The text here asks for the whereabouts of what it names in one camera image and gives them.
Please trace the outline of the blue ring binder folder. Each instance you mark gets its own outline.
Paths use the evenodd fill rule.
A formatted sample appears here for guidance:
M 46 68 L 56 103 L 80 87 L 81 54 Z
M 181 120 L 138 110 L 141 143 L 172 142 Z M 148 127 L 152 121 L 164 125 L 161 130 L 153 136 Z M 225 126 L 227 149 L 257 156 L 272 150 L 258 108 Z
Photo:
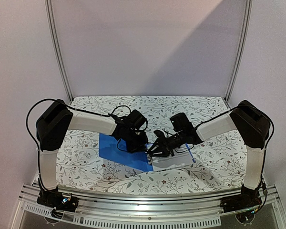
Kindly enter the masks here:
M 109 135 L 99 134 L 99 157 L 142 172 L 153 172 L 152 158 L 146 152 L 126 152 L 125 141 L 118 142 Z

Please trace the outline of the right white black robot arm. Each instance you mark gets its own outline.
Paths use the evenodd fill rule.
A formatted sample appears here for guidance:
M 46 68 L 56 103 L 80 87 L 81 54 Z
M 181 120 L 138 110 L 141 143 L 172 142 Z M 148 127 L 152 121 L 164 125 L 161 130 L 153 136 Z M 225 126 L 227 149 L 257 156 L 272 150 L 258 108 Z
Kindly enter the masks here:
M 155 130 L 157 139 L 147 150 L 148 156 L 172 156 L 174 150 L 184 144 L 195 146 L 215 136 L 236 130 L 247 150 L 246 174 L 237 204 L 241 208 L 247 208 L 255 201 L 255 193 L 262 184 L 266 148 L 271 137 L 269 131 L 272 123 L 265 113 L 247 100 L 243 100 L 238 106 L 197 126 L 193 126 L 185 113 L 175 114 L 170 121 L 175 134 L 166 137 L 163 131 Z

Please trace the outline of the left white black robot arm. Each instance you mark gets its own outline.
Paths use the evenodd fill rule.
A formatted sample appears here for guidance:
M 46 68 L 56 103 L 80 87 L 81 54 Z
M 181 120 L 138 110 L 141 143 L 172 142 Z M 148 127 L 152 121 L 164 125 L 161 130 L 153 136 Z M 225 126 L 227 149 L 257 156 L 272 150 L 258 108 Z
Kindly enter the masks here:
M 51 207 L 61 203 L 60 194 L 54 190 L 56 183 L 56 159 L 65 135 L 70 130 L 91 131 L 114 137 L 126 143 L 129 153 L 144 152 L 148 137 L 142 125 L 147 119 L 138 111 L 117 116 L 114 113 L 100 114 L 76 109 L 63 100 L 53 100 L 52 104 L 36 121 L 38 145 L 39 181 L 44 191 L 42 198 Z

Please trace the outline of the floral patterned tablecloth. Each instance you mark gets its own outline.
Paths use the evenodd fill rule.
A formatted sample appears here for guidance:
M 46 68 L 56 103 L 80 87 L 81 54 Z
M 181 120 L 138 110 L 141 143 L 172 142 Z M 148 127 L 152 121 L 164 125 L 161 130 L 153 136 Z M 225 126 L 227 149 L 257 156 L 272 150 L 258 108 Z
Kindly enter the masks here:
M 81 96 L 76 97 L 69 106 L 117 116 L 138 110 L 148 121 L 147 125 L 142 125 L 148 137 L 147 149 L 157 139 L 153 133 L 155 130 L 163 131 L 166 137 L 175 134 L 170 118 L 177 113 L 185 113 L 193 126 L 197 126 L 229 111 L 220 97 L 194 96 Z M 195 146 L 187 145 L 196 160 L 193 166 L 142 172 L 99 157 L 99 133 L 70 130 L 57 154 L 57 188 L 69 186 L 143 195 L 185 194 L 242 187 L 247 150 L 238 131 L 215 136 Z

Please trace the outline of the aluminium front rail frame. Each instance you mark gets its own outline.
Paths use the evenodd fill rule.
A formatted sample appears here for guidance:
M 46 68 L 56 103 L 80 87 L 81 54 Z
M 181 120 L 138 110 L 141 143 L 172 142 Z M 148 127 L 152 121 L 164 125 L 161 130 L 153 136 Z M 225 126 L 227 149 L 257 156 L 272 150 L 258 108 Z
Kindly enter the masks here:
M 249 210 L 224 212 L 222 198 L 239 189 L 209 193 L 130 195 L 62 188 L 79 199 L 75 212 L 61 219 L 39 205 L 37 185 L 23 185 L 12 217 L 12 229 L 286 229 L 286 216 L 275 186 L 262 196 L 264 207 L 252 218 Z

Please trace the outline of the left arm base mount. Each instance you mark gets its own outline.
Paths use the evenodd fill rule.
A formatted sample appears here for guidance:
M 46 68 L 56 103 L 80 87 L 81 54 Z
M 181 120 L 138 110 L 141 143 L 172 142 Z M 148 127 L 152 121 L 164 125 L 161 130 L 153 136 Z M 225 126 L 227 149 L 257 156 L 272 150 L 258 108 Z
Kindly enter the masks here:
M 75 212 L 79 199 L 72 194 L 64 194 L 55 190 L 41 189 L 37 198 L 37 203 L 52 208 L 51 217 L 62 219 L 65 211 Z

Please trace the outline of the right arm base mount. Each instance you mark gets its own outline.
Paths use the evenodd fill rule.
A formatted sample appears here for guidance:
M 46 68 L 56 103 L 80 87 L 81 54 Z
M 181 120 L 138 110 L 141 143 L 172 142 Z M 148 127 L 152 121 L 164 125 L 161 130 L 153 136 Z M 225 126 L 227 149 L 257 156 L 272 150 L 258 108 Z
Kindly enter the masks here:
M 239 223 L 250 224 L 267 200 L 268 191 L 265 184 L 262 183 L 261 187 L 265 197 L 264 200 L 261 199 L 259 189 L 260 187 L 257 187 L 252 190 L 242 185 L 240 194 L 221 198 L 219 206 L 224 213 L 234 212 Z

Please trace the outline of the left aluminium vertical post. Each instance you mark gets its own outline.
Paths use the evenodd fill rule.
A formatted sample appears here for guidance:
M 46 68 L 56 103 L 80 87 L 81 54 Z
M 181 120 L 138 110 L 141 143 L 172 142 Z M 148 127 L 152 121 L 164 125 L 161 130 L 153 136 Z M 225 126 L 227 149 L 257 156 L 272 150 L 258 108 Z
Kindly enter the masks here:
M 56 22 L 54 18 L 53 1 L 45 0 L 45 8 L 46 8 L 46 13 L 47 13 L 47 18 L 48 18 L 48 24 L 49 24 L 54 54 L 56 56 L 56 61 L 57 61 L 58 69 L 60 72 L 62 84 L 66 92 L 68 101 L 72 102 L 74 97 L 72 94 L 71 84 L 70 84 L 70 81 L 67 75 L 67 71 L 64 65 L 63 56 L 62 56 L 62 52 L 61 52 L 61 48 L 59 44 L 58 32 L 57 32 Z

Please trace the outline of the aluminium vertical post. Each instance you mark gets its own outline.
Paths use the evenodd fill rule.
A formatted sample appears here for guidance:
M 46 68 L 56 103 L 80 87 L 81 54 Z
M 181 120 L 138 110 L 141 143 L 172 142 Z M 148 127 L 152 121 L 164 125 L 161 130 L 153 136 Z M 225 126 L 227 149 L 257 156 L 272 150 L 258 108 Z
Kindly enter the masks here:
M 59 44 L 58 32 L 57 32 L 56 22 L 54 18 L 53 1 L 45 0 L 45 8 L 46 8 L 46 13 L 47 13 L 47 18 L 48 18 L 48 24 L 49 24 L 54 54 L 56 56 L 56 61 L 57 61 L 58 69 L 60 72 L 62 84 L 66 92 L 68 101 L 72 102 L 74 97 L 72 94 L 71 84 L 70 84 L 70 81 L 67 75 L 67 71 L 64 65 L 63 56 L 62 56 L 62 52 L 61 52 L 61 48 Z
M 228 87 L 225 93 L 225 97 L 224 97 L 225 102 L 228 102 L 231 98 L 234 84 L 236 82 L 236 77 L 237 77 L 239 67 L 241 64 L 241 59 L 243 56 L 243 52 L 245 48 L 245 41 L 246 41 L 246 37 L 248 34 L 248 28 L 249 28 L 249 23 L 250 23 L 252 3 L 253 3 L 252 0 L 245 1 L 245 8 L 244 8 L 241 31 L 240 31 L 240 36 L 239 36 L 239 41 L 238 41 L 238 46 L 237 46 L 236 58 L 235 58 L 235 62 L 233 65 L 230 81 L 229 81 L 229 84 L 228 84 Z

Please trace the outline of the right aluminium vertical post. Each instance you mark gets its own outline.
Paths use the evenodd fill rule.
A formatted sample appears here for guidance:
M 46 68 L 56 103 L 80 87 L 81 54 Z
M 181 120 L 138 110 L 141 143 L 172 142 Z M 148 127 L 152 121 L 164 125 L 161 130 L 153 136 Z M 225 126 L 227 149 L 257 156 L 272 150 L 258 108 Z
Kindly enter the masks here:
M 243 52 L 245 48 L 245 41 L 246 41 L 246 37 L 248 34 L 248 28 L 249 28 L 249 23 L 250 23 L 252 3 L 253 3 L 252 0 L 245 1 L 245 8 L 244 8 L 241 31 L 240 31 L 240 36 L 239 36 L 239 41 L 238 41 L 238 46 L 237 46 L 236 58 L 235 58 L 235 62 L 233 65 L 230 81 L 229 81 L 229 84 L 228 84 L 228 87 L 225 93 L 225 97 L 224 97 L 225 102 L 228 102 L 231 98 L 234 84 L 236 82 L 236 77 L 237 77 L 239 67 L 241 64 L 241 59 L 243 56 Z

